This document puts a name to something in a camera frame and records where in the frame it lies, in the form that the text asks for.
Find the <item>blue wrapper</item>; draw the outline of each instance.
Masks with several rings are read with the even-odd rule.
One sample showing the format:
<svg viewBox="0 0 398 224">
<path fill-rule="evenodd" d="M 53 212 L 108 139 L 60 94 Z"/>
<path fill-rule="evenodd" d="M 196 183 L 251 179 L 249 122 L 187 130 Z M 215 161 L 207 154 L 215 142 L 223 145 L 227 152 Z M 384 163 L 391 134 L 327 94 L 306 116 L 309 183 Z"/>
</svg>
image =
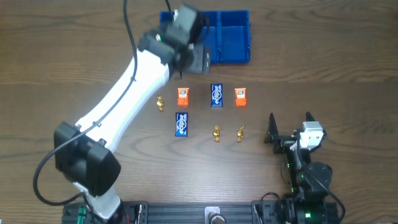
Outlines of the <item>blue wrapper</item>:
<svg viewBox="0 0 398 224">
<path fill-rule="evenodd" d="M 211 84 L 211 107 L 223 107 L 223 84 Z"/>
<path fill-rule="evenodd" d="M 188 136 L 188 113 L 177 112 L 175 114 L 175 137 Z"/>
</svg>

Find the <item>blue bin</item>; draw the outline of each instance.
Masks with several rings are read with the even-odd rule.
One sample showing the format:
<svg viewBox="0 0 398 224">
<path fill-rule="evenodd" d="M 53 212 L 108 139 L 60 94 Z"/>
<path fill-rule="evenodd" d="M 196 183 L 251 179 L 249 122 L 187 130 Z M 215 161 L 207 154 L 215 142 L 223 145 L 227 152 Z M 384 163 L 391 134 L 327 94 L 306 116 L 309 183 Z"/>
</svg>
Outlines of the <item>blue bin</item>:
<svg viewBox="0 0 398 224">
<path fill-rule="evenodd" d="M 209 18 L 209 34 L 203 45 L 211 46 L 211 63 L 250 61 L 251 36 L 248 10 L 203 11 Z M 160 12 L 160 23 L 170 22 L 168 11 Z M 201 34 L 205 35 L 206 27 Z"/>
</svg>

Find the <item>wooden table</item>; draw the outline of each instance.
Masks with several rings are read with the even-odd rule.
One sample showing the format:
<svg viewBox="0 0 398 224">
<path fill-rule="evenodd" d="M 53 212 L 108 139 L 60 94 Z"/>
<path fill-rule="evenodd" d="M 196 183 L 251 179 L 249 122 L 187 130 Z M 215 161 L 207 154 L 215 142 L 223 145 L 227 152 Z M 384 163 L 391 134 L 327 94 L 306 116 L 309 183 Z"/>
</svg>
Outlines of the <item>wooden table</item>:
<svg viewBox="0 0 398 224">
<path fill-rule="evenodd" d="M 250 202 L 282 195 L 282 155 L 262 141 L 269 113 L 282 134 L 311 111 L 328 131 L 313 161 L 333 168 L 331 190 L 345 223 L 397 222 L 398 5 L 395 0 L 191 0 L 209 10 L 249 9 L 247 65 L 218 65 L 211 75 L 172 80 L 131 123 L 116 157 L 123 200 Z M 178 8 L 180 1 L 170 2 Z M 159 23 L 160 0 L 129 3 L 136 42 Z M 0 219 L 59 223 L 60 207 L 39 202 L 32 177 L 53 148 L 53 131 L 74 124 L 116 82 L 132 57 L 122 1 L 0 1 Z M 224 84 L 224 108 L 210 109 L 210 83 Z M 191 90 L 189 137 L 174 137 L 176 89 Z M 246 87 L 248 107 L 234 107 Z M 211 135 L 221 126 L 221 142 Z M 245 124 L 245 137 L 236 131 Z M 40 178 L 51 200 L 76 193 L 54 168 Z"/>
</svg>

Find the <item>wooden surface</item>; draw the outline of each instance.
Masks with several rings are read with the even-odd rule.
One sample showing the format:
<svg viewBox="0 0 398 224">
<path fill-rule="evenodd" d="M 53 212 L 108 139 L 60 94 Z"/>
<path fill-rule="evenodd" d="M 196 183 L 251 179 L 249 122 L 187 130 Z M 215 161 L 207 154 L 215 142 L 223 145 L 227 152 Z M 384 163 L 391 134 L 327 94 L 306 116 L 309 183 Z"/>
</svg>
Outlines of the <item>wooden surface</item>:
<svg viewBox="0 0 398 224">
<path fill-rule="evenodd" d="M 397 222 L 398 5 L 396 0 L 190 0 L 201 9 L 249 9 L 247 65 L 172 80 L 127 129 L 116 153 L 123 200 L 250 202 L 288 193 L 281 155 L 262 143 L 270 112 L 291 134 L 311 111 L 328 131 L 313 161 L 333 168 L 331 190 L 346 206 L 345 223 Z M 171 1 L 177 8 L 180 1 Z M 161 0 L 129 3 L 136 41 L 159 23 Z M 106 94 L 132 56 L 122 1 L 0 1 L 0 219 L 59 223 L 60 207 L 32 191 L 39 161 L 61 122 L 74 124 Z M 211 110 L 210 83 L 224 84 L 222 110 Z M 189 137 L 174 137 L 177 87 L 189 87 Z M 233 88 L 248 89 L 236 109 Z M 215 124 L 221 142 L 213 142 Z M 245 124 L 245 137 L 236 131 Z M 55 170 L 41 192 L 63 200 L 76 189 Z"/>
</svg>

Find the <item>gold wrapped candy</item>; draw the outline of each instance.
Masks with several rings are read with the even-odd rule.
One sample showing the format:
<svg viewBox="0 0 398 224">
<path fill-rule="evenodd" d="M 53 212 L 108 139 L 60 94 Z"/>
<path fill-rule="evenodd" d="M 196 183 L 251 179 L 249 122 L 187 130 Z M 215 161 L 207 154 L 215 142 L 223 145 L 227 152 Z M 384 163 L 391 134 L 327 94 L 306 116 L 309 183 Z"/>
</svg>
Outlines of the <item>gold wrapped candy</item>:
<svg viewBox="0 0 398 224">
<path fill-rule="evenodd" d="M 214 141 L 219 142 L 220 141 L 220 126 L 216 124 L 216 129 L 213 131 L 213 136 L 214 136 Z"/>
<path fill-rule="evenodd" d="M 164 111 L 163 110 L 164 102 L 163 102 L 163 96 L 162 95 L 157 96 L 157 103 L 156 104 L 159 107 L 159 111 L 163 112 Z"/>
<path fill-rule="evenodd" d="M 244 127 L 246 127 L 246 125 L 243 125 L 239 130 L 238 130 L 238 142 L 242 142 L 242 138 L 243 138 L 243 129 Z"/>
</svg>

